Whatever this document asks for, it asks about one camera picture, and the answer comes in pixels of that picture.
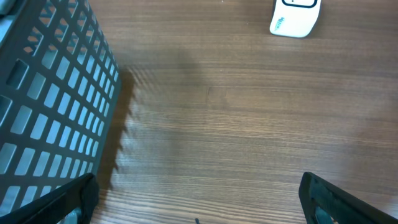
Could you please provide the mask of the grey plastic mesh basket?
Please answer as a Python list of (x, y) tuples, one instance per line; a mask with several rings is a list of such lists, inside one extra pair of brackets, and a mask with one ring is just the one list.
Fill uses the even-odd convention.
[(88, 1), (1, 2), (1, 215), (97, 173), (119, 75)]

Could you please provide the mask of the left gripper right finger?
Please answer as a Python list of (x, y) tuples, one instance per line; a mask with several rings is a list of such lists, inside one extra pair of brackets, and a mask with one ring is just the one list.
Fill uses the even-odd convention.
[(397, 219), (321, 177), (304, 172), (298, 196), (307, 223), (397, 224)]

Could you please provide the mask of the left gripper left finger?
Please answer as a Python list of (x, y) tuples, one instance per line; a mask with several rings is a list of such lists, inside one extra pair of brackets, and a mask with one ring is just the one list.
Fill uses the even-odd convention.
[(98, 202), (96, 176), (87, 173), (1, 217), (1, 223), (58, 223), (73, 211), (77, 223), (89, 223)]

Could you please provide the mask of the white barcode scanner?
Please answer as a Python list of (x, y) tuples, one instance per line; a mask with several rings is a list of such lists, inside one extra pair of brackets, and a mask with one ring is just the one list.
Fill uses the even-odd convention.
[(283, 37), (306, 37), (317, 23), (321, 4), (321, 0), (275, 0), (270, 33)]

